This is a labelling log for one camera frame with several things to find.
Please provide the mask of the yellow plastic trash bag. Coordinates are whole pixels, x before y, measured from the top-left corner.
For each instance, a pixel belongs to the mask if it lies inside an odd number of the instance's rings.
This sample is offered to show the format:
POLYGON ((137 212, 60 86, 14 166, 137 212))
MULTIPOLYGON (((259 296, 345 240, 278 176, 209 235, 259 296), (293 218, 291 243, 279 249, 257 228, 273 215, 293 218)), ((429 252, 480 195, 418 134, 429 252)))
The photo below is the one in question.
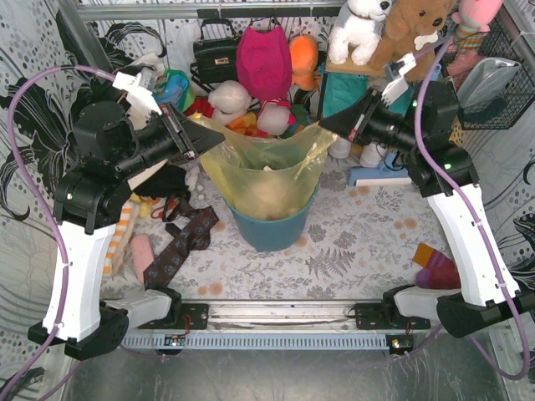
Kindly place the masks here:
POLYGON ((262 221, 292 216, 306 206, 327 149, 338 138, 317 123, 288 139, 268 140, 240 135, 201 114, 191 120, 225 136, 200 157, 214 186, 235 210, 262 221))

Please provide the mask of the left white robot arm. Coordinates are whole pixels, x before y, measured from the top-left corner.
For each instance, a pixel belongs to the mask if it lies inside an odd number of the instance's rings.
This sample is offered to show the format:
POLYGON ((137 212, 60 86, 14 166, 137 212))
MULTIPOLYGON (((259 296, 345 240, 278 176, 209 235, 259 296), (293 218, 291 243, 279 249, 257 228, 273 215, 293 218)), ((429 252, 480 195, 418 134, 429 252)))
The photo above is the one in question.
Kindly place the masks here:
POLYGON ((162 280, 123 300, 100 300, 104 259, 133 192, 130 179, 169 158, 194 160, 225 137, 174 104, 157 107, 137 130, 120 104, 103 101, 82 110, 74 138, 79 162, 59 181, 53 199, 69 261, 57 262, 47 314, 29 328, 28 338, 62 344, 67 356, 84 361, 113 352, 130 329, 186 322, 181 294, 162 280))

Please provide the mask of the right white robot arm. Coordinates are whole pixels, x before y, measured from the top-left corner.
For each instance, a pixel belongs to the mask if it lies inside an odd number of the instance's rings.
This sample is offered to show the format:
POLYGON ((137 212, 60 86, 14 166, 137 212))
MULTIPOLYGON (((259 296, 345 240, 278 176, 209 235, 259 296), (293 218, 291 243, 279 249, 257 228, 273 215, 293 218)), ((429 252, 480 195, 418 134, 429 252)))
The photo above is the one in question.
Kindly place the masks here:
POLYGON ((455 338, 534 309, 534 294, 508 271, 482 204, 479 177, 470 155, 450 140, 458 102, 450 84, 432 81, 406 114, 390 111, 380 91, 368 89, 354 104, 320 120, 350 142, 376 142, 399 151, 412 182, 435 212, 460 278, 457 290, 399 287, 393 291, 403 317, 438 321, 455 338))

